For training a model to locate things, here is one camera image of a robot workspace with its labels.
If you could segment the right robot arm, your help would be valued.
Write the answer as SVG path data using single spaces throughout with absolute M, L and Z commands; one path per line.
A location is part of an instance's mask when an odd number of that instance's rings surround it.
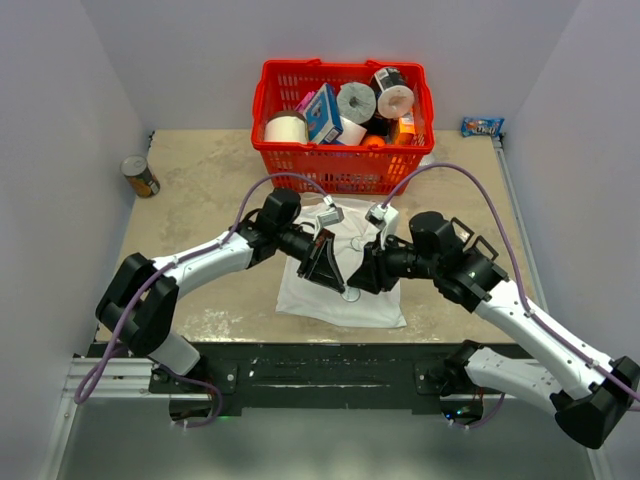
M 378 231 L 365 245 L 351 287 L 378 294 L 399 279 L 433 282 L 448 301 L 507 334 L 533 363 L 500 355 L 466 341 L 445 362 L 448 386 L 459 393 L 474 386 L 497 390 L 551 414 L 580 445 L 599 449 L 637 399 L 639 366 L 631 358 L 612 359 L 590 346 L 531 302 L 496 262 L 484 239 L 461 238 L 462 223 L 434 211 L 409 222 L 410 241 L 395 234 L 399 214 L 373 206 L 366 219 Z

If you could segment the white shirt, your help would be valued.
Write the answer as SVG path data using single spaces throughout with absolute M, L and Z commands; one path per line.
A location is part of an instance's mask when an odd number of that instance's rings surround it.
M 337 205 L 342 208 L 344 219 L 329 230 L 335 234 L 338 267 L 347 279 L 360 266 L 364 250 L 354 251 L 350 247 L 351 239 L 361 237 L 366 244 L 375 239 L 377 230 L 365 220 L 365 214 L 373 205 L 371 201 L 342 198 Z M 362 291 L 358 301 L 349 303 L 341 294 L 300 278 L 299 266 L 297 260 L 286 260 L 276 303 L 278 313 L 310 317 L 347 328 L 395 329 L 407 325 L 400 307 L 399 285 L 378 295 Z

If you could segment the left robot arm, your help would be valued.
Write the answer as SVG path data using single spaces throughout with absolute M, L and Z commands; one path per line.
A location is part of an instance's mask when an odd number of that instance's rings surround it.
M 304 280 L 345 291 L 334 254 L 330 226 L 343 219 L 330 196 L 315 220 L 297 223 L 300 195 L 273 190 L 261 207 L 245 213 L 219 237 L 173 256 L 125 258 L 96 308 L 98 321 L 134 355 L 172 372 L 185 392 L 196 392 L 212 378 L 204 355 L 172 329 L 177 302 L 192 291 L 231 273 L 250 269 L 277 252 L 298 261 Z

